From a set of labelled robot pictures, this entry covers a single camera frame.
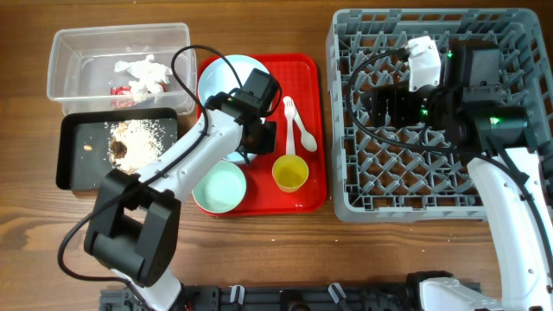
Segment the yellow plastic cup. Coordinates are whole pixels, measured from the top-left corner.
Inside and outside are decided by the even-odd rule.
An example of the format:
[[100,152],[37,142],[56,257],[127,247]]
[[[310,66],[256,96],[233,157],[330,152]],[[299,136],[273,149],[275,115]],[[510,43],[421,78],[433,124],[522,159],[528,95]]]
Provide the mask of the yellow plastic cup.
[[282,155],[272,166],[272,176],[285,193],[294,193],[308,179],[308,164],[298,155]]

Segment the food scraps and rice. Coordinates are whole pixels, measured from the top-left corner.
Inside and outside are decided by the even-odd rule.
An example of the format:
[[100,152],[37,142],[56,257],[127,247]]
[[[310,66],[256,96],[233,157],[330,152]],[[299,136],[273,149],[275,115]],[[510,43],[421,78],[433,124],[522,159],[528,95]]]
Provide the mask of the food scraps and rice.
[[128,175],[150,164],[164,151],[160,119],[130,119],[84,124],[76,163],[98,172],[118,169]]

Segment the red snack wrapper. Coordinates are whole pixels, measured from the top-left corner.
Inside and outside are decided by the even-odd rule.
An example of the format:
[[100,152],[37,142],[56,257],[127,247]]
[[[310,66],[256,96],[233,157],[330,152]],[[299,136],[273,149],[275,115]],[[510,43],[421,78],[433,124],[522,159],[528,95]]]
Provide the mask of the red snack wrapper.
[[111,107],[113,109],[128,108],[135,104],[130,86],[112,87],[111,95],[115,96],[115,98],[111,100]]

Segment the light blue bowl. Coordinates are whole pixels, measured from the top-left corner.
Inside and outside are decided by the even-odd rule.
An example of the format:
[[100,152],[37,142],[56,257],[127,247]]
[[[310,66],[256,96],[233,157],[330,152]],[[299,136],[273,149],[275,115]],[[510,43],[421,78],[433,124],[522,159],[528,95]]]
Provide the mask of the light blue bowl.
[[224,157],[225,161],[232,162],[237,165],[243,165],[247,164],[249,162],[252,162],[256,157],[257,154],[247,153],[247,159],[244,158],[244,154],[240,153],[238,151],[234,151]]

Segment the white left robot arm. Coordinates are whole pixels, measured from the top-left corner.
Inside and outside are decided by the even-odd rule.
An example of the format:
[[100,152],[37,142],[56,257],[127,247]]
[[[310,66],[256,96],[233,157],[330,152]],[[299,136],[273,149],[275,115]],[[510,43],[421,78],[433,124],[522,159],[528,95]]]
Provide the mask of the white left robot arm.
[[181,203],[232,152],[274,150],[276,125],[268,117],[281,90],[270,74],[252,70],[241,87],[209,97],[194,127],[158,159],[133,175],[114,169],[102,181],[84,249],[116,272],[148,310],[187,306],[169,268]]

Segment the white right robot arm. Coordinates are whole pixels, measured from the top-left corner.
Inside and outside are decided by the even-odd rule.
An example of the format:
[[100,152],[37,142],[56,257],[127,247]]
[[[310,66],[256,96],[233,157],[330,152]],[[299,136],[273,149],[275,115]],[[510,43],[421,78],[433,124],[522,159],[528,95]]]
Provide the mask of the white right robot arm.
[[502,54],[490,41],[457,41],[441,54],[427,36],[392,51],[407,64],[402,84],[360,99],[369,115],[358,127],[413,124],[443,132],[443,154],[459,156],[486,210],[499,262],[502,296],[494,300],[445,272],[410,275],[419,310],[549,310],[552,224],[543,192],[542,149],[529,112],[504,103]]

